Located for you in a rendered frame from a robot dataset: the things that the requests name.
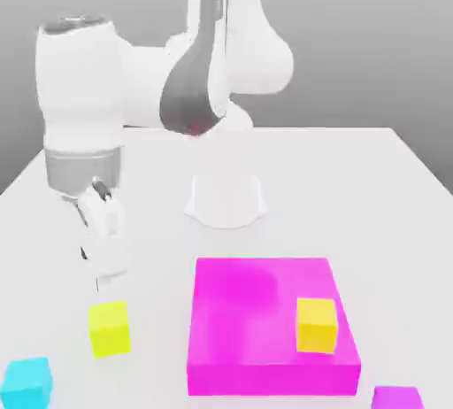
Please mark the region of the large magenta box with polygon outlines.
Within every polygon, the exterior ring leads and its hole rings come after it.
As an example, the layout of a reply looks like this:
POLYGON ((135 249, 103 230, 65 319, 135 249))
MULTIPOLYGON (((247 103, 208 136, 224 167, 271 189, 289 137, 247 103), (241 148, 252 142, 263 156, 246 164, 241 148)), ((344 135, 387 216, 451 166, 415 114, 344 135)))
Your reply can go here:
POLYGON ((199 258, 188 337, 191 396, 348 396, 361 359, 325 258, 199 258), (296 348, 296 300, 331 299, 332 354, 296 348))

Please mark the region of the small yellow-green cube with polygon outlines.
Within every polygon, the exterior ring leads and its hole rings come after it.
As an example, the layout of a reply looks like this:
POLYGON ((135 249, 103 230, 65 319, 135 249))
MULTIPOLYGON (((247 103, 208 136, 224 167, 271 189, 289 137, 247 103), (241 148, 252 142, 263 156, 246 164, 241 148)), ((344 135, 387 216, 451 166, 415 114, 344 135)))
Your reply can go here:
POLYGON ((125 300, 91 305, 88 326, 92 352, 96 359, 131 351, 125 300))

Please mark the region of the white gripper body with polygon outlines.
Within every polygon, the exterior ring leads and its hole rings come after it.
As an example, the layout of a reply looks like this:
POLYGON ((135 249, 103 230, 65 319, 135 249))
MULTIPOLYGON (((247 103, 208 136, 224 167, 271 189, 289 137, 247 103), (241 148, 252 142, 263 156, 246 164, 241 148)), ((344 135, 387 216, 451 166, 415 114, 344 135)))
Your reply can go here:
POLYGON ((99 235, 87 228, 81 236, 81 256, 96 278, 127 271, 127 239, 121 234, 99 235))

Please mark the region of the small orange-yellow cube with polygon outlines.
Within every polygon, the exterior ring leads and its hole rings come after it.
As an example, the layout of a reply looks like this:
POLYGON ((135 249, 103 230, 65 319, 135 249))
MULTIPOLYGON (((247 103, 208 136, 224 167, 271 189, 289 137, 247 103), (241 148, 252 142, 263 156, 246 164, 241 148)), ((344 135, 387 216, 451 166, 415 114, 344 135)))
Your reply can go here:
POLYGON ((299 297, 296 301, 296 350, 333 354, 339 323, 333 299, 299 297))

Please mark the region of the small purple cube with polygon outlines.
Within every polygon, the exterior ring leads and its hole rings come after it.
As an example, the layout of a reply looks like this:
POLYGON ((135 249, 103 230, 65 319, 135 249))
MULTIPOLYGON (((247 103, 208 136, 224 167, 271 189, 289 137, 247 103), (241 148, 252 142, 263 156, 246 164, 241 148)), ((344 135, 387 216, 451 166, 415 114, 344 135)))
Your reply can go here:
POLYGON ((371 409, 425 409, 416 387, 376 386, 371 409))

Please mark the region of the small cyan cube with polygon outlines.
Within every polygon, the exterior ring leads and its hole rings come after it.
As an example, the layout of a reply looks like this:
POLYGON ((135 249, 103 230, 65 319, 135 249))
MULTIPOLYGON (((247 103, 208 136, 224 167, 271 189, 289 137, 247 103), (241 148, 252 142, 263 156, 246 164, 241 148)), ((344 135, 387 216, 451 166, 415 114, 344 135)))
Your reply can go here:
POLYGON ((11 361, 0 384, 4 409, 48 409, 53 378, 47 357, 11 361))

